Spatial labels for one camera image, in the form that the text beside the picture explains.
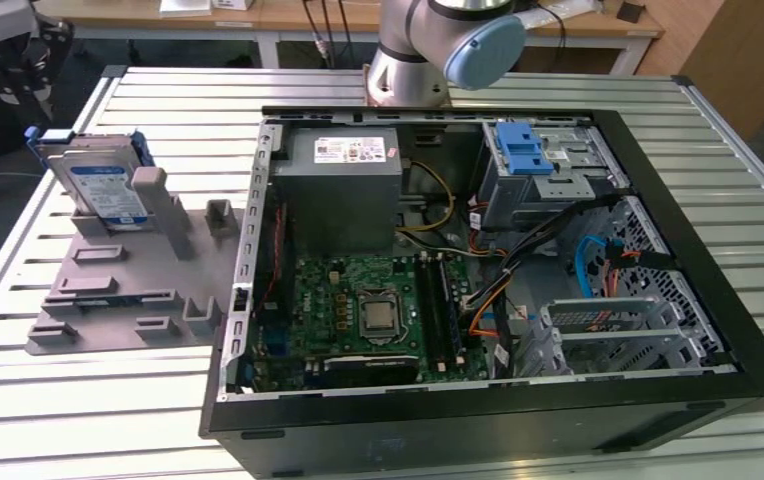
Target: wooden desk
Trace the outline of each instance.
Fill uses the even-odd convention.
[[[336,42],[346,40],[336,2],[328,1],[328,18]],[[643,13],[638,23],[615,18],[621,0],[606,0],[606,13],[586,13],[565,21],[567,48],[603,48],[621,51],[611,74],[631,75],[649,43],[663,29]],[[278,42],[311,41],[311,28],[300,0],[256,0],[247,11],[214,9],[210,16],[160,18],[159,0],[42,0],[38,10],[76,25],[78,38],[151,40],[251,40],[258,43],[263,68],[278,68]],[[320,2],[310,4],[318,28],[324,30]],[[350,0],[344,4],[352,41],[375,43],[379,2]],[[527,45],[555,47],[559,26],[530,31]]]
[[[663,29],[651,16],[643,12],[638,23],[629,23],[615,18],[622,0],[605,0],[605,13],[585,13],[563,21],[566,27],[567,48],[599,48],[618,50],[615,62],[610,69],[614,75],[633,75],[646,54],[651,40],[661,37]],[[328,0],[328,19],[335,31],[335,41],[344,41],[343,22],[336,3]],[[323,31],[324,20],[320,2],[310,4],[311,16],[316,28]],[[352,41],[378,41],[379,2],[374,0],[350,0],[344,4]],[[267,41],[307,41],[310,26],[299,0],[263,0],[258,28],[270,32]],[[527,46],[557,46],[559,25],[554,22],[529,31]]]
[[[214,8],[211,15],[180,18],[160,18],[159,0],[40,0],[35,2],[35,8],[44,15],[74,22],[78,29],[84,27],[87,31],[92,28],[231,29],[256,27],[260,4],[258,0],[248,10]]]
[[[258,28],[266,30],[310,30],[304,10],[299,4],[300,0],[263,0],[260,15],[258,17]],[[542,0],[547,5],[551,0]],[[343,31],[340,12],[336,3],[328,0],[328,19],[331,28]],[[605,1],[605,14],[585,13],[565,20],[566,35],[569,37],[649,37],[658,38],[663,34],[663,29],[651,18],[647,12],[639,17],[637,23],[629,23],[615,18],[622,0]],[[346,17],[352,32],[372,32],[379,30],[379,1],[350,0],[343,5]],[[324,25],[320,2],[310,3],[311,16],[318,28]],[[559,36],[559,24],[537,27],[530,30],[530,34],[541,36]]]

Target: floor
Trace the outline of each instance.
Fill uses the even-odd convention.
[[[256,49],[247,42],[208,41],[148,41],[136,42],[144,66],[220,67],[259,65]],[[316,68],[319,59],[310,44],[284,42],[280,46],[284,68]],[[342,46],[339,64],[351,67],[350,56]],[[372,58],[372,45],[356,45],[355,66]],[[54,126],[70,126],[79,114],[86,99],[98,82],[104,65],[128,63],[127,47],[123,41],[91,40],[86,43],[86,53],[71,56],[54,86],[52,104]],[[750,147],[764,161],[764,127]],[[40,174],[42,168],[24,150],[0,156],[0,174]],[[28,201],[39,178],[32,176],[0,175],[0,246]]]

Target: wire bundle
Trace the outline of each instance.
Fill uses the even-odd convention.
[[[346,46],[340,53],[338,54],[334,50],[334,34],[331,32],[331,21],[328,19],[328,6],[326,5],[326,0],[320,0],[322,10],[323,10],[323,21],[326,22],[326,33],[328,37],[328,41],[323,39],[323,36],[319,33],[319,29],[316,28],[316,23],[314,22],[314,17],[311,16],[311,10],[307,6],[311,0],[302,0],[302,8],[304,9],[304,16],[307,18],[307,22],[311,26],[311,31],[314,32],[314,45],[316,46],[316,51],[319,52],[319,56],[326,63],[326,68],[334,70],[336,67],[336,60],[338,57],[343,56],[343,52],[348,49],[350,52],[350,63],[351,65],[348,68],[355,68],[355,49],[352,47],[352,35],[350,33],[350,24],[346,19],[346,10],[343,9],[343,0],[338,0],[338,10],[340,11],[340,20],[343,22],[343,33],[346,34]]]

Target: blue hard drive label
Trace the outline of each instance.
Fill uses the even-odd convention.
[[[144,223],[147,210],[122,167],[71,167],[71,179],[95,214],[107,223],[132,228]]]

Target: aluminum table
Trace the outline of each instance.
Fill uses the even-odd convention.
[[[242,206],[260,106],[356,105],[360,82],[358,72],[110,68],[75,128],[138,127],[186,207],[211,197]],[[764,330],[764,166],[695,88],[669,78],[518,74],[451,95],[458,106],[622,113]],[[74,234],[72,207],[47,174],[0,250],[0,478],[248,478],[219,445],[198,438],[208,347],[44,357],[23,351]],[[649,452],[362,478],[571,472],[610,480],[762,478],[764,412],[729,417]]]

